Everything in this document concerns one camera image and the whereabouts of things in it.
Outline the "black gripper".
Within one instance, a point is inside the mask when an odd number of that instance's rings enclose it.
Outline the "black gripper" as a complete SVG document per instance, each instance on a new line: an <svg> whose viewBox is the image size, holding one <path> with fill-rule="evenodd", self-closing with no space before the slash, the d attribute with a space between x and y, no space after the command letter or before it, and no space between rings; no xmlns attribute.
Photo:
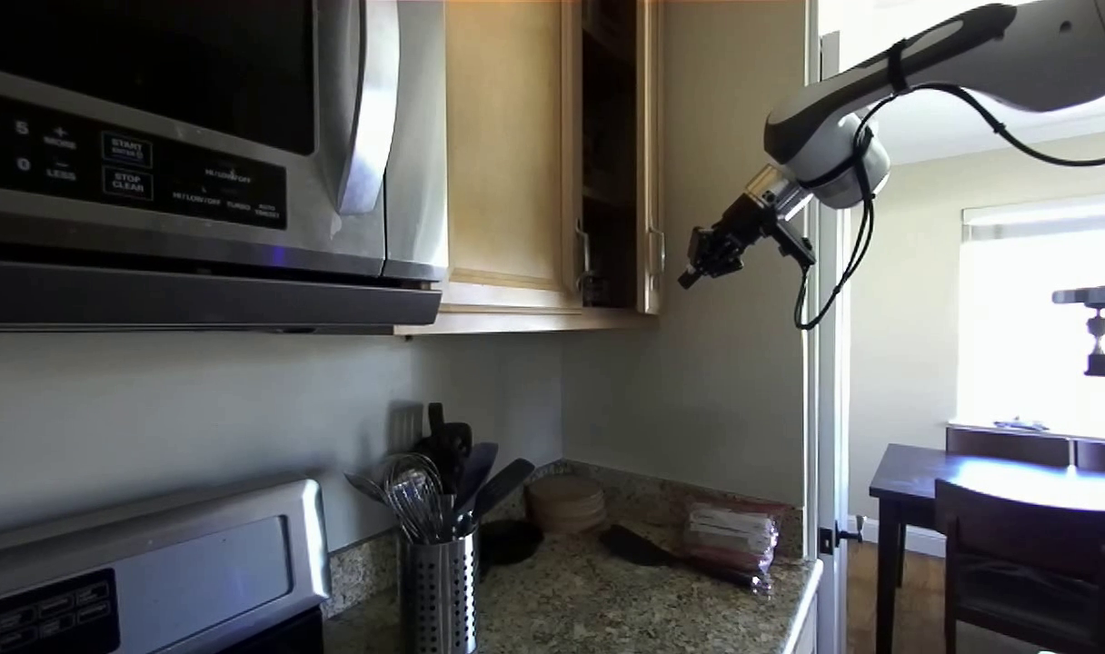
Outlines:
<svg viewBox="0 0 1105 654"><path fill-rule="evenodd" d="M770 202L755 202L747 194L733 197L727 203L727 211L715 220L712 233L705 233L705 230L692 233L678 288L694 288L702 277L740 274L745 249L753 249L758 237L765 237L770 227L774 227Z"/></svg>

